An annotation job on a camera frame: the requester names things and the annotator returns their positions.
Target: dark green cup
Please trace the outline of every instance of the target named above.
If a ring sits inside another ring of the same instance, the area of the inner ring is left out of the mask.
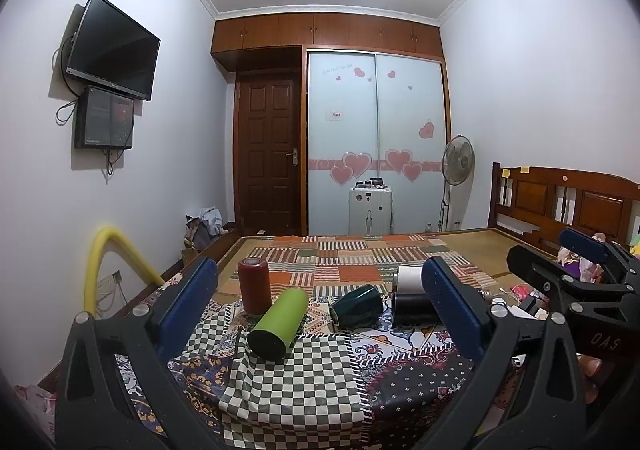
[[[354,289],[329,306],[336,327],[355,329],[368,327],[382,315],[382,298],[371,284]]]

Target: yellow pipe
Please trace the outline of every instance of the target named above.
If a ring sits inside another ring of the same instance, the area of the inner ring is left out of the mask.
[[[142,255],[133,247],[131,241],[127,239],[120,230],[117,230],[113,226],[105,226],[95,236],[94,243],[89,252],[89,260],[86,264],[86,274],[84,276],[84,310],[94,316],[97,302],[95,287],[98,281],[98,270],[102,263],[104,245],[109,240],[114,240],[114,242],[118,243],[129,258],[137,265],[142,277],[147,277],[150,281],[158,284],[158,286],[164,284],[162,277],[142,258]]]

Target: wooden cabinet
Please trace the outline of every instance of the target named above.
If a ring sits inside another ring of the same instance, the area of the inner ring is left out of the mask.
[[[414,32],[415,52],[424,55],[442,55],[442,42],[440,41],[440,28],[427,26],[426,24],[412,24]]]
[[[345,13],[314,14],[314,44],[345,45],[349,43],[349,15]]]
[[[314,42],[313,13],[281,13],[278,17],[278,45]]]
[[[278,15],[257,15],[244,18],[242,49],[278,45]]]
[[[281,13],[219,20],[213,33],[211,53],[222,62],[222,57],[226,58],[234,51],[249,49],[255,52],[266,47],[286,49],[301,45],[443,56],[440,29],[435,26],[346,13]]]
[[[382,36],[384,18],[372,15],[349,15],[349,41],[348,45],[360,47],[385,46]]]
[[[385,49],[415,53],[414,30],[408,20],[384,18],[382,38]]]
[[[244,18],[218,20],[213,30],[211,52],[242,49],[244,21]]]

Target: wooden headboard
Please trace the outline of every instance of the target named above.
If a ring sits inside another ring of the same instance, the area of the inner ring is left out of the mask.
[[[558,234],[568,226],[590,236],[602,232],[628,247],[635,200],[640,185],[611,174],[494,163],[488,226],[549,253],[558,253]],[[535,228],[515,232],[499,214]]]

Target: wooden door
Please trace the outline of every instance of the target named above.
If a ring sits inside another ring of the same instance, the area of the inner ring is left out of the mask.
[[[278,23],[278,44],[300,45],[314,42],[313,13],[281,13]]]
[[[440,28],[426,24],[412,24],[414,32],[415,52],[424,55],[443,56]]]
[[[415,52],[414,30],[408,20],[385,18],[382,23],[382,38],[385,49]]]
[[[349,43],[349,15],[345,13],[314,14],[314,44],[344,45]]]
[[[244,40],[244,18],[218,20],[213,30],[211,52],[232,51],[242,49]]]
[[[349,15],[349,45],[384,47],[382,24],[384,19],[372,15]]]
[[[234,171],[242,226],[300,234],[300,87],[295,74],[240,76]]]
[[[256,15],[244,19],[242,49],[278,45],[278,15]]]

